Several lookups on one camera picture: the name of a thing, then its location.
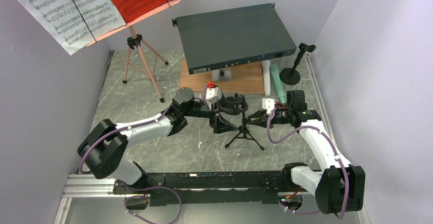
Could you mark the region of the white microphone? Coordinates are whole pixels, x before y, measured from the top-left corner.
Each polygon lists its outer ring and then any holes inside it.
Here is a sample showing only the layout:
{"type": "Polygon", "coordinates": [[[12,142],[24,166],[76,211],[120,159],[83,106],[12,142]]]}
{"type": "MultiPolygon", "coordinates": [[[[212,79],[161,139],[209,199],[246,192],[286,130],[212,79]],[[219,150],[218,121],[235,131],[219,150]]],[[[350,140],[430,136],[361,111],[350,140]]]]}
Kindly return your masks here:
{"type": "Polygon", "coordinates": [[[261,62],[265,96],[271,95],[270,65],[271,65],[270,60],[264,60],[261,62]]]}

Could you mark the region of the black round-base mic stand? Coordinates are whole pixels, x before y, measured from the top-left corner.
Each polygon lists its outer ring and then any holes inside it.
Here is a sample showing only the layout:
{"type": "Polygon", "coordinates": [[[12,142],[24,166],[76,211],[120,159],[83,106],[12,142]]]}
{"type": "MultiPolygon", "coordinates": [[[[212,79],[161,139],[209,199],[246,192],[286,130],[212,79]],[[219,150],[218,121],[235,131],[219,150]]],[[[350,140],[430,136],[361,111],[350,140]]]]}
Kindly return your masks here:
{"type": "Polygon", "coordinates": [[[299,48],[299,52],[297,54],[293,66],[291,68],[284,68],[279,74],[281,81],[287,85],[296,85],[300,82],[301,76],[299,72],[296,70],[296,68],[300,64],[304,54],[306,52],[309,53],[314,52],[317,47],[314,44],[307,45],[305,43],[300,43],[298,48],[299,48]]]}

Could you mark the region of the black tripod mic stand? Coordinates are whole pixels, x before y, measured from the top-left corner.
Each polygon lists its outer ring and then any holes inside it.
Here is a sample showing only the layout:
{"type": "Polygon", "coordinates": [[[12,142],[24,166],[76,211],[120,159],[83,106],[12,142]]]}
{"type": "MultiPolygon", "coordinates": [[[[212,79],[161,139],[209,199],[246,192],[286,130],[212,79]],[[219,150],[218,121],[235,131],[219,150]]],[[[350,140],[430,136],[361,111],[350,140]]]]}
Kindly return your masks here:
{"type": "Polygon", "coordinates": [[[248,110],[248,104],[244,95],[235,93],[234,96],[223,96],[218,102],[217,107],[221,112],[228,115],[242,115],[242,123],[238,127],[238,133],[228,143],[225,144],[225,148],[228,148],[235,139],[245,139],[254,141],[258,147],[264,151],[264,147],[259,144],[259,142],[251,135],[249,129],[247,128],[247,118],[245,112],[248,110]]]}

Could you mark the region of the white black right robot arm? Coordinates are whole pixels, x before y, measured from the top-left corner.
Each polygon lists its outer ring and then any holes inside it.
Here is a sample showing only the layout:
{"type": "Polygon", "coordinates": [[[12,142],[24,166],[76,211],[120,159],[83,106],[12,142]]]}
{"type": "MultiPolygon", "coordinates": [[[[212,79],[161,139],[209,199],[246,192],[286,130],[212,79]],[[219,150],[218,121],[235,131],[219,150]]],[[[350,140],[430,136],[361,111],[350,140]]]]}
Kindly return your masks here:
{"type": "Polygon", "coordinates": [[[285,104],[271,98],[262,99],[260,109],[247,118],[247,123],[266,128],[268,134],[273,125],[291,125],[293,131],[281,139],[268,135],[269,141],[279,144],[298,133],[312,150],[321,171],[315,172],[304,163],[286,164],[282,170],[282,186],[288,191],[301,187],[312,194],[323,214],[342,218],[346,212],[362,210],[365,171],[339,151],[318,112],[308,109],[303,90],[286,94],[285,104]]]}

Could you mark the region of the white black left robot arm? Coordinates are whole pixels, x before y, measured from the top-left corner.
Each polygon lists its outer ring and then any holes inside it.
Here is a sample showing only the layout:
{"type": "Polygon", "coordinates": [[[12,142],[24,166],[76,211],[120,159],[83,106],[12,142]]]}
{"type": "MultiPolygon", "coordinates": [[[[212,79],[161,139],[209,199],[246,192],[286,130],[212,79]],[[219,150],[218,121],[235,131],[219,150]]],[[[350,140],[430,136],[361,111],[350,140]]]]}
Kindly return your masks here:
{"type": "Polygon", "coordinates": [[[206,88],[205,95],[197,99],[190,88],[181,88],[168,107],[153,117],[129,123],[100,121],[77,149],[83,166],[96,179],[113,177],[122,181],[133,193],[141,193],[147,186],[147,173],[136,162],[124,159],[126,149],[154,138],[169,137],[187,126],[188,117],[208,118],[215,134],[236,131],[237,127],[222,117],[222,113],[237,115],[240,105],[235,97],[225,97],[215,86],[206,88]]]}

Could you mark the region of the mint green microphone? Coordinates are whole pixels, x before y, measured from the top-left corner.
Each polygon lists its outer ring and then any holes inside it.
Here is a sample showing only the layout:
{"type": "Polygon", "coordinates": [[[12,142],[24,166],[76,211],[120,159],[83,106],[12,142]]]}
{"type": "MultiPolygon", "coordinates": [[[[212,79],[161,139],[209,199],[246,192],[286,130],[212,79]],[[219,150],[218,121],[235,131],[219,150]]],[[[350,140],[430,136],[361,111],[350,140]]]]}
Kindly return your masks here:
{"type": "Polygon", "coordinates": [[[282,82],[281,82],[280,75],[279,75],[280,72],[279,72],[279,69],[278,69],[276,64],[270,65],[270,74],[274,80],[274,85],[275,85],[275,88],[277,91],[277,95],[280,99],[280,102],[282,104],[285,104],[286,103],[286,97],[285,97],[285,93],[284,93],[282,82]]]}

